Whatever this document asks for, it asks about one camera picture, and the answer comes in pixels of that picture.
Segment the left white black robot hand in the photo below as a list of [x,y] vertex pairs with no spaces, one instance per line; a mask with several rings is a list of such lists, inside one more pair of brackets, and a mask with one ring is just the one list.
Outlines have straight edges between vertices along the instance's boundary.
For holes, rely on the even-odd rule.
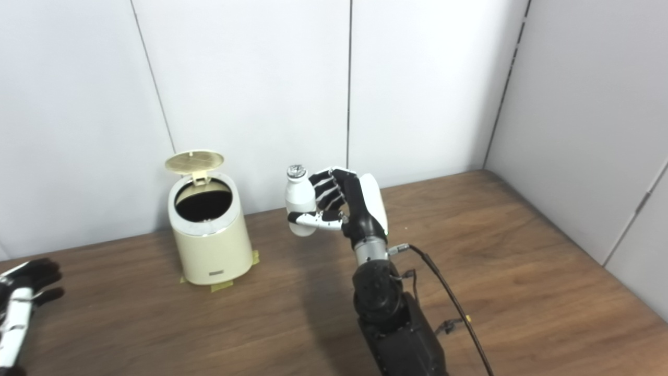
[[26,375],[18,362],[32,316],[39,307],[64,296],[62,287],[47,289],[61,279],[60,265],[47,257],[2,272],[2,375]]

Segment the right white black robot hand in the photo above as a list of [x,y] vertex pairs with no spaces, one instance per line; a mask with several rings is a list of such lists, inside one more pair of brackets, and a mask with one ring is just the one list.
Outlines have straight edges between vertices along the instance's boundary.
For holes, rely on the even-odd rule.
[[341,231],[353,246],[368,238],[387,240],[384,200],[370,173],[332,166],[308,174],[303,165],[291,165],[285,202],[287,221],[298,236],[326,229]]

